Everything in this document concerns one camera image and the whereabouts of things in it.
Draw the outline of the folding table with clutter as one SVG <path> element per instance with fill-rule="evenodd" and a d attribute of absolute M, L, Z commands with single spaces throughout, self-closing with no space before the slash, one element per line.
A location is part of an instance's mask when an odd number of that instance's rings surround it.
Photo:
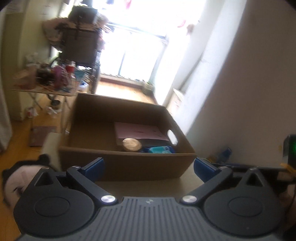
<path fill-rule="evenodd" d="M 76 67 L 69 72 L 63 65 L 57 65 L 54 68 L 48 67 L 47 71 L 39 73 L 40 69 L 42 69 L 41 66 L 33 69 L 32 73 L 27 69 L 16 73 L 14 76 L 15 84 L 11 90 L 28 93 L 33 101 L 32 108 L 40 106 L 37 101 L 38 94 L 48 96 L 49 100 L 53 100 L 55 96 L 62 96 L 60 131 L 63 132 L 65 130 L 64 110 L 66 106 L 70 108 L 67 97 L 76 95 L 78 87 L 84 79 L 85 72 L 82 72 L 81 76 L 77 77 L 75 74 L 79 70 Z"/>

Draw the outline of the black jar gold lid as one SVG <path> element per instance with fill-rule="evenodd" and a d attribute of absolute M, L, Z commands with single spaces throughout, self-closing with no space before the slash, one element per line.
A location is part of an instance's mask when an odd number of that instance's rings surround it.
<path fill-rule="evenodd" d="M 138 152 L 140 149 L 142 149 L 141 142 L 135 138 L 125 138 L 122 141 L 122 146 L 127 152 Z"/>

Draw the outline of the plush doll red shirt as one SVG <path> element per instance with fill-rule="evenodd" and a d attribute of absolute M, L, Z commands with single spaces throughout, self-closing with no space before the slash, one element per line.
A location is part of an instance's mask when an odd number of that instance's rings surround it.
<path fill-rule="evenodd" d="M 42 168 L 54 170 L 47 154 L 40 155 L 37 160 L 18 161 L 11 168 L 2 171 L 3 198 L 9 209 L 14 209 L 27 186 Z"/>

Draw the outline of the blue wet wipes pack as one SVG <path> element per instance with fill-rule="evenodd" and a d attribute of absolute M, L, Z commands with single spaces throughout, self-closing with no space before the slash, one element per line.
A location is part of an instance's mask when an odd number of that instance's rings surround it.
<path fill-rule="evenodd" d="M 142 148 L 139 150 L 139 152 L 153 154 L 174 154 L 175 150 L 171 146 L 155 146 L 149 148 Z"/>

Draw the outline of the brown cardboard box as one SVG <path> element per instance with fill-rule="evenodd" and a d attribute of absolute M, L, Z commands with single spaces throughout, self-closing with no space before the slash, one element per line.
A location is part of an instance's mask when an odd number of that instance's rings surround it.
<path fill-rule="evenodd" d="M 196 153 L 160 105 L 80 93 L 58 147 L 62 169 L 104 162 L 104 181 L 179 178 Z"/>

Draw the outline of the pink book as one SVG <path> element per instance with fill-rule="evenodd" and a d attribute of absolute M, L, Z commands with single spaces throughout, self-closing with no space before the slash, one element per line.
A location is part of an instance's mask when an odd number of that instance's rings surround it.
<path fill-rule="evenodd" d="M 162 140 L 168 141 L 157 126 L 138 125 L 133 123 L 114 123 L 116 137 L 119 139 L 135 138 L 147 140 Z"/>

